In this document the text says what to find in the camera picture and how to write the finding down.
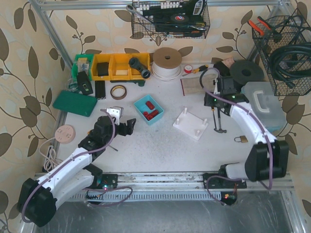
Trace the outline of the small hammer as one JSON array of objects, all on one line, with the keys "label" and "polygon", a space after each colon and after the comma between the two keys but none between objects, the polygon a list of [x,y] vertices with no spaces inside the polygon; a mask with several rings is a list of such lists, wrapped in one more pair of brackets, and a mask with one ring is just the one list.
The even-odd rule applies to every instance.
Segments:
[{"label": "small hammer", "polygon": [[217,108],[218,128],[215,126],[214,131],[217,133],[227,133],[227,130],[222,129],[220,108]]}]

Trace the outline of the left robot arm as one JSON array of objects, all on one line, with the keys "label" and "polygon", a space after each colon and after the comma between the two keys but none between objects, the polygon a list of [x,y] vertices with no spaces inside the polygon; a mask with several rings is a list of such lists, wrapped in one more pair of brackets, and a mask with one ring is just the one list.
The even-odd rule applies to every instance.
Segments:
[{"label": "left robot arm", "polygon": [[40,178],[29,178],[23,183],[17,209],[25,223],[45,226],[58,208],[81,190],[103,194],[119,190],[104,181],[103,171],[93,162],[117,135],[131,135],[136,119],[121,123],[120,114],[109,113],[108,109],[103,112],[105,115],[97,119],[94,128],[66,160]]}]

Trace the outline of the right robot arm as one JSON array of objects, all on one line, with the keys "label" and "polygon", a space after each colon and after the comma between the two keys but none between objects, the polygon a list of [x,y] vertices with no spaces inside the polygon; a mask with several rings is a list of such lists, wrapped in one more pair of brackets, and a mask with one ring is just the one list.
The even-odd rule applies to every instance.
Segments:
[{"label": "right robot arm", "polygon": [[[217,71],[217,76],[213,80],[213,92],[207,90],[202,80],[209,70]],[[289,154],[288,143],[278,141],[264,127],[255,115],[247,97],[233,89],[231,77],[221,76],[219,70],[212,67],[202,71],[197,82],[205,92],[206,106],[217,108],[219,112],[221,112],[220,109],[224,109],[224,113],[236,121],[252,145],[244,163],[225,165],[227,177],[224,180],[238,182],[248,179],[251,182],[260,182],[266,189],[271,190],[273,178],[282,178],[286,174]],[[156,118],[164,112],[150,95],[134,102],[134,106],[149,125],[155,123]],[[206,124],[205,119],[202,120],[188,113],[187,108],[185,108],[173,123],[173,127],[193,139],[200,139],[207,128]]]}]

